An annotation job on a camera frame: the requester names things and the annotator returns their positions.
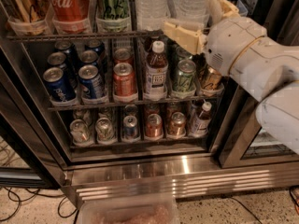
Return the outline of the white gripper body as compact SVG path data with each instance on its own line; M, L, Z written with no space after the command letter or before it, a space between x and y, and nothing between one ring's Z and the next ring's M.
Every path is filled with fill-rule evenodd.
M251 43L267 36L266 29L247 17L224 19L210 28L204 48L206 62L223 76Z

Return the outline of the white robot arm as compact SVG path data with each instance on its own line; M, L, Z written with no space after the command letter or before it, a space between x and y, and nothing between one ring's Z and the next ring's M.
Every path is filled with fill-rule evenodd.
M255 116L274 138L299 153L299 49L282 46L227 0L206 0L212 17L207 35L195 21L167 19L163 32L257 102Z

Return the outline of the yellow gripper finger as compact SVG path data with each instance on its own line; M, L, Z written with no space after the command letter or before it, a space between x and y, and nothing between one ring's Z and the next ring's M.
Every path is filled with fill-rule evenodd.
M206 0L212 24L228 18L239 17L239 9L228 0Z
M171 40L175 41L190 54L201 54L206 44L203 24L195 21L168 19L164 21L162 30Z

